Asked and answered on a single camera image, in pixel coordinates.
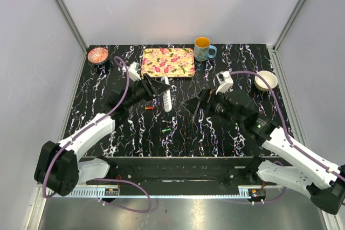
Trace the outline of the white remote control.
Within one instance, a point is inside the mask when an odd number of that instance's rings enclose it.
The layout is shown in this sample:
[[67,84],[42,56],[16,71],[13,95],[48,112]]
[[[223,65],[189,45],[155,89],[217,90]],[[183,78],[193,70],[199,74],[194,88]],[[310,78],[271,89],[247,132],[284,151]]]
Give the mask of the white remote control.
[[[169,79],[167,76],[161,77],[161,82],[164,82],[166,85],[169,85]],[[164,111],[170,112],[172,110],[172,100],[171,100],[171,94],[170,94],[170,88],[166,90],[163,93],[163,105],[164,105]]]

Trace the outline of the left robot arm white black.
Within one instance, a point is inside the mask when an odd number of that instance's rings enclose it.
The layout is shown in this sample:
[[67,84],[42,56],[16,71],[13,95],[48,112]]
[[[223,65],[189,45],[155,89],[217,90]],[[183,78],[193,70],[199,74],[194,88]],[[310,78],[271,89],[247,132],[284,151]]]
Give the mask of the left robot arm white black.
[[104,157],[81,161],[82,156],[103,137],[112,133],[140,101],[151,101],[169,90],[169,80],[156,80],[145,74],[122,91],[112,89],[101,112],[73,135],[54,143],[47,141],[40,151],[35,181],[56,194],[66,196],[76,185],[99,178],[104,184],[115,182],[115,163]]

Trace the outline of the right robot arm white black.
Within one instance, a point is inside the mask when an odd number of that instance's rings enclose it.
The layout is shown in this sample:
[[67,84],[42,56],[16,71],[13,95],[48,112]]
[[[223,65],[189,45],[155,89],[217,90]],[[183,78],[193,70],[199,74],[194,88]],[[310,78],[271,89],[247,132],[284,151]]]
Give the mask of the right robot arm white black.
[[248,183],[282,185],[305,195],[326,213],[339,212],[344,203],[344,166],[317,155],[272,119],[255,111],[253,100],[245,92],[233,90],[223,94],[203,89],[184,101],[183,107],[193,115],[203,110],[208,117],[217,115],[235,123],[252,145],[272,151],[291,165],[283,167],[256,157],[245,171]]

